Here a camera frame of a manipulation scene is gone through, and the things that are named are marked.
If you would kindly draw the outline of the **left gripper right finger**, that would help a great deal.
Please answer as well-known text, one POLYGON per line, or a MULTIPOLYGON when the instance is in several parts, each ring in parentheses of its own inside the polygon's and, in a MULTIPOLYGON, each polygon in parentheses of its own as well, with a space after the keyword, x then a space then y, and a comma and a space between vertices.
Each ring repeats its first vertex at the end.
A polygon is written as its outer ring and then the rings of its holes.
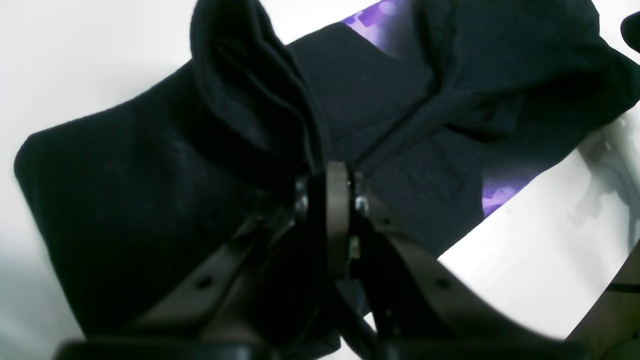
POLYGON ((343 162, 327 166, 327 267, 333 276, 359 278, 380 340, 550 342, 456 278, 343 162))

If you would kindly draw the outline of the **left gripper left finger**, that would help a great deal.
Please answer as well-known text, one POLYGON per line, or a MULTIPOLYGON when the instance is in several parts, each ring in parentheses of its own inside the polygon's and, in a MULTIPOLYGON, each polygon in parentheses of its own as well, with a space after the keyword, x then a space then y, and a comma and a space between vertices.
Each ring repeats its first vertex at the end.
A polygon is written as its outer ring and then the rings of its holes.
POLYGON ((137 338, 294 347, 326 294, 326 175, 266 198, 224 242, 126 327, 137 338))

